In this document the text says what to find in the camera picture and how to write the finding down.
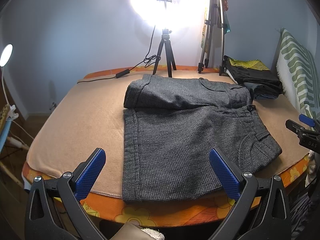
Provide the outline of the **white clip desk lamp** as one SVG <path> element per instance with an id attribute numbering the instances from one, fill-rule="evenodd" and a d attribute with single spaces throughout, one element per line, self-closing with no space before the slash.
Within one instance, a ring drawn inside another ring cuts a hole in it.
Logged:
<path id="1" fill-rule="evenodd" d="M 1 53 L 1 60 L 0 60 L 0 66 L 1 66 L 1 82 L 2 82 L 2 89 L 3 89 L 3 94 L 4 98 L 6 101 L 6 106 L 9 107 L 8 113 L 7 113 L 7 119 L 9 120 L 15 120 L 19 117 L 19 114 L 16 113 L 16 106 L 11 105 L 9 103 L 9 99 L 7 96 L 7 93 L 5 91 L 5 85 L 4 85 L 4 66 L 7 64 L 7 62 L 10 60 L 10 57 L 12 55 L 12 50 L 13 50 L 13 45 L 12 44 L 7 44 L 4 49 L 2 50 Z"/>

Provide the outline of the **green striped pillow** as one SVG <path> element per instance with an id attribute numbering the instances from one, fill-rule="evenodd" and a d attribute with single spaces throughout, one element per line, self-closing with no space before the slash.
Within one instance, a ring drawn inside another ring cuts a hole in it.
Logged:
<path id="1" fill-rule="evenodd" d="M 276 64 L 284 95 L 300 113 L 319 119 L 319 78 L 313 55 L 283 28 Z"/>

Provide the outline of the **grey folded garment in stack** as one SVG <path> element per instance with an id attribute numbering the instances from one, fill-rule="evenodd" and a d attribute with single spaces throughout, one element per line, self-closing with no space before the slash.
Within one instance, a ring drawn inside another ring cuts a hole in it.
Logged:
<path id="1" fill-rule="evenodd" d="M 252 99 L 255 99 L 255 100 L 265 100 L 265 99 L 274 100 L 278 98 L 280 94 L 278 91 L 274 90 L 273 88 L 270 88 L 266 85 L 259 84 L 259 83 L 244 82 L 242 85 L 249 90 Z"/>

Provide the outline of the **black and yellow folded garment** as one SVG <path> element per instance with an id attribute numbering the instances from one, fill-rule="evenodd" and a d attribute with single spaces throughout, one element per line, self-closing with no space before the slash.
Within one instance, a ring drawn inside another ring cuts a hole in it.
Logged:
<path id="1" fill-rule="evenodd" d="M 279 78 L 273 74 L 260 60 L 240 61 L 224 56 L 223 66 L 225 73 L 238 85 L 244 82 L 266 85 L 280 94 L 283 93 L 283 85 Z"/>

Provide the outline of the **grey checked short pants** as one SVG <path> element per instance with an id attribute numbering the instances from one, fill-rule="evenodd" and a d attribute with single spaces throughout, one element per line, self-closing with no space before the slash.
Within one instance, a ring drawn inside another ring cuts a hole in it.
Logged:
<path id="1" fill-rule="evenodd" d="M 282 152 L 245 87 L 149 74 L 129 84 L 123 201 L 187 200 L 220 191 L 209 162 L 214 148 L 252 173 Z"/>

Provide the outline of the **tall silver tripod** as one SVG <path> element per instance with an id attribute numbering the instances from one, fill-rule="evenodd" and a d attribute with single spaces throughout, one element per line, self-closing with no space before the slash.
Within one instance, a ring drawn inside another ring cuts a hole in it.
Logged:
<path id="1" fill-rule="evenodd" d="M 197 72 L 199 74 L 209 67 L 210 53 L 213 52 L 212 45 L 214 28 L 220 29 L 221 32 L 221 59 L 219 65 L 219 75 L 221 76 L 223 74 L 225 33 L 227 30 L 225 7 L 225 0 L 209 0 L 208 9 L 204 19 L 204 40 L 202 42 L 201 56 L 197 68 Z"/>

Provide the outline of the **small black tripod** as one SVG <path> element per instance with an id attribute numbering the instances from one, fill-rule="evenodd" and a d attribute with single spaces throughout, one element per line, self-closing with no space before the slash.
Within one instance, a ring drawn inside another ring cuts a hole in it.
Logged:
<path id="1" fill-rule="evenodd" d="M 154 65 L 153 72 L 152 72 L 153 75 L 155 75 L 157 72 L 158 65 L 161 60 L 161 54 L 162 54 L 163 50 L 165 53 L 165 58 L 166 58 L 166 63 L 167 63 L 168 77 L 172 77 L 172 71 L 177 70 L 175 58 L 174 58 L 174 54 L 173 54 L 173 50 L 172 50 L 172 46 L 171 46 L 170 33 L 171 33 L 171 31 L 169 29 L 162 30 L 161 41 L 158 46 L 158 50 L 157 50 L 157 54 L 156 54 L 156 61 L 155 61 L 155 65 Z"/>

